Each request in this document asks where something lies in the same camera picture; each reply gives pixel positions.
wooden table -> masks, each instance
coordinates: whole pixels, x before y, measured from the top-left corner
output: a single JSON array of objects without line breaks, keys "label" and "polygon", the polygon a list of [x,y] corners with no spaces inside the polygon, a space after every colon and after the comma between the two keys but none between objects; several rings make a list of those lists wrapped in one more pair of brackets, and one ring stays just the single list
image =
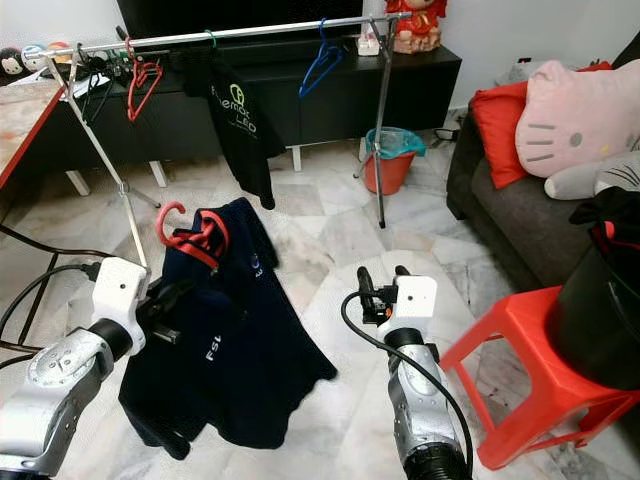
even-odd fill
[{"label": "wooden table", "polygon": [[0,188],[62,95],[55,80],[0,87]]}]

clothes rack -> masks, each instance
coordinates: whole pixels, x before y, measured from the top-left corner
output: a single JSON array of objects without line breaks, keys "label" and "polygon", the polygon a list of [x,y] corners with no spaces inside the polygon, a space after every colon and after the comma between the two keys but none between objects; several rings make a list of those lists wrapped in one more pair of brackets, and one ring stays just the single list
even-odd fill
[{"label": "clothes rack", "polygon": [[[325,20],[323,22],[323,28],[333,28],[333,27],[342,27],[348,25],[360,25],[368,23],[371,25],[371,28],[380,44],[380,48],[385,58],[385,68],[382,75],[382,84],[380,87],[380,95],[378,99],[378,109],[377,109],[377,118],[375,122],[375,137],[374,137],[374,170],[375,170],[375,180],[377,186],[377,200],[378,200],[378,222],[380,228],[385,228],[385,216],[384,216],[384,197],[382,194],[382,173],[381,173],[381,160],[380,160],[380,133],[382,129],[382,121],[384,118],[384,110],[387,99],[387,91],[389,87],[389,79],[391,75],[391,62],[393,56],[393,37],[395,34],[395,25],[399,19],[408,18],[411,16],[409,12],[401,12],[401,13],[393,13],[379,16],[363,16],[363,17],[352,17],[352,18],[338,18],[338,19],[330,19]],[[385,40],[381,35],[377,23],[384,22],[388,26],[387,39]],[[141,38],[134,39],[129,42],[131,48],[139,48],[139,47],[152,47],[152,46],[163,46],[163,45],[171,45],[171,44],[179,44],[179,43],[188,43],[188,42],[197,42],[197,41],[211,41],[211,37],[215,37],[216,39],[224,39],[224,38],[234,38],[234,37],[245,37],[245,36],[253,36],[253,35],[269,35],[275,33],[285,33],[285,32],[295,32],[295,31],[303,31],[303,30],[312,30],[317,29],[320,25],[321,21],[312,21],[312,22],[300,22],[300,23],[290,23],[283,25],[268,25],[261,27],[250,27],[250,28],[238,28],[232,30],[220,30],[214,32],[200,32],[200,33],[189,33],[184,35],[168,35],[163,37],[152,37],[152,38]],[[96,51],[108,51],[108,50],[125,50],[125,42],[117,42],[103,45],[93,45],[93,46],[85,46],[82,45],[82,51],[85,53],[96,52]],[[142,245],[142,241],[140,239],[140,233],[138,231],[138,226],[136,223],[135,214],[133,212],[133,207],[131,205],[131,201],[129,199],[129,193],[135,194],[156,208],[160,206],[159,203],[155,202],[153,199],[147,197],[146,195],[138,192],[128,185],[128,183],[123,180],[116,169],[113,166],[113,163],[109,159],[107,153],[103,149],[100,144],[98,138],[94,134],[92,128],[84,121],[82,116],[82,111],[78,107],[78,104],[73,97],[73,84],[75,81],[75,74],[78,65],[79,58],[79,49],[78,48],[67,48],[60,50],[45,50],[40,52],[34,52],[32,54],[27,54],[26,57],[31,58],[45,58],[47,65],[53,76],[56,78],[60,86],[64,90],[65,97],[69,102],[69,106],[71,107],[73,113],[78,118],[82,128],[86,132],[89,140],[93,144],[94,148],[98,152],[102,162],[105,167],[113,177],[116,185],[118,186],[118,191],[120,196],[122,197],[125,211],[128,217],[129,226],[131,228],[131,234],[133,236],[133,240],[136,245],[136,249],[138,251],[138,256],[140,258],[140,263],[143,266],[147,266],[147,261],[144,253],[144,248]],[[56,68],[56,64],[54,62],[54,58],[62,55],[71,55],[71,69],[69,74],[69,81],[65,81],[62,78],[62,75]]]}]

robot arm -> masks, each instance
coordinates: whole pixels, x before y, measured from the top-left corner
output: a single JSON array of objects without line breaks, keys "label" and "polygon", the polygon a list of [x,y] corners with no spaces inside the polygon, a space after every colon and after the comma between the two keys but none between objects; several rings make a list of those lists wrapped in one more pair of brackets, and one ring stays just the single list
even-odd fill
[{"label": "robot arm", "polygon": [[[434,314],[438,285],[430,277],[410,276],[404,267],[397,267],[396,273],[393,285],[374,290],[368,272],[360,267],[359,292],[349,297],[359,295],[364,323],[378,326],[378,339],[369,337],[374,340],[371,343],[393,354],[389,358],[388,388],[395,412],[394,430],[400,461],[409,480],[468,480],[472,465],[465,465],[449,406],[461,417],[467,455],[472,452],[468,428],[447,391],[435,344],[424,342]],[[343,303],[343,317],[349,297]],[[354,330],[355,326],[347,318],[345,321]],[[365,339],[368,337],[361,331],[356,333]],[[404,358],[398,358],[397,352]]]},{"label": "robot arm", "polygon": [[92,296],[93,325],[41,350],[23,385],[0,406],[0,480],[58,473],[82,411],[114,362],[144,347],[143,328],[177,340],[176,332],[156,321],[191,286],[147,292],[147,269],[117,257],[103,260]]}]

plug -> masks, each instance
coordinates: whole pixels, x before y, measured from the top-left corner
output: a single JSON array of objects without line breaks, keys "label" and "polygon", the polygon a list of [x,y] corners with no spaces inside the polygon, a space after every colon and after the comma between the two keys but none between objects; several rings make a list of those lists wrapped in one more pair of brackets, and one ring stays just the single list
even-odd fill
[{"label": "plug", "polygon": [[95,282],[96,279],[98,278],[98,273],[100,273],[101,266],[102,264],[100,262],[93,262],[90,264],[85,263],[82,265],[82,271],[87,274],[87,277],[89,277],[89,280],[91,280],[92,282]]}]

figurine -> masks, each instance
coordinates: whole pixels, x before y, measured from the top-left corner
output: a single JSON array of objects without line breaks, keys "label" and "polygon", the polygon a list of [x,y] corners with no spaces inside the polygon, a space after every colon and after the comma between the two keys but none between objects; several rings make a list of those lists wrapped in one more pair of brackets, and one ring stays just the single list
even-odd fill
[{"label": "figurine", "polygon": [[17,48],[9,47],[0,50],[0,64],[2,71],[7,76],[16,77],[25,71],[20,59],[20,50]]},{"label": "figurine", "polygon": [[387,0],[388,13],[413,13],[399,20],[393,50],[399,53],[429,52],[440,46],[438,17],[446,16],[447,0]]},{"label": "figurine", "polygon": [[27,54],[37,53],[43,50],[44,47],[42,45],[27,45],[22,49],[22,63],[25,67],[27,67],[27,70],[29,70],[30,72],[37,72],[38,70],[41,70],[47,66],[46,60],[42,57],[30,59],[26,58]]},{"label": "figurine", "polygon": [[[69,44],[66,42],[53,42],[47,47],[47,50],[63,50],[69,48]],[[56,63],[68,63],[71,61],[71,55],[58,55],[53,57]]]}]

